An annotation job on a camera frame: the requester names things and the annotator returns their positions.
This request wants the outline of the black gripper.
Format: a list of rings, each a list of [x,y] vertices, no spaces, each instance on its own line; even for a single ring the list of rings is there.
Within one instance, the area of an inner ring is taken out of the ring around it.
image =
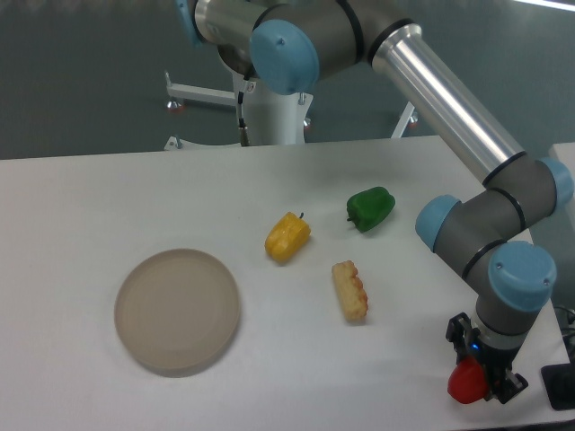
[[[457,362],[471,355],[484,369],[488,384],[484,400],[507,403],[528,387],[527,379],[512,371],[513,361],[523,346],[522,335],[473,328],[470,317],[459,313],[448,321],[446,340],[453,345]]]

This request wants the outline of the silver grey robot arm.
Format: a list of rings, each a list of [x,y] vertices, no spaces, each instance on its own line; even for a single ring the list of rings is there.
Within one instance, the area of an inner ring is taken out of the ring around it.
[[[213,44],[232,73],[240,142],[304,140],[315,84],[358,63],[387,75],[483,185],[467,202],[431,200],[415,229],[478,295],[473,316],[447,325],[457,355],[449,394],[469,404],[508,402],[526,387],[512,370],[548,302],[556,265],[518,240],[572,198],[569,169],[530,158],[425,43],[420,26],[392,1],[179,1],[187,39]]]

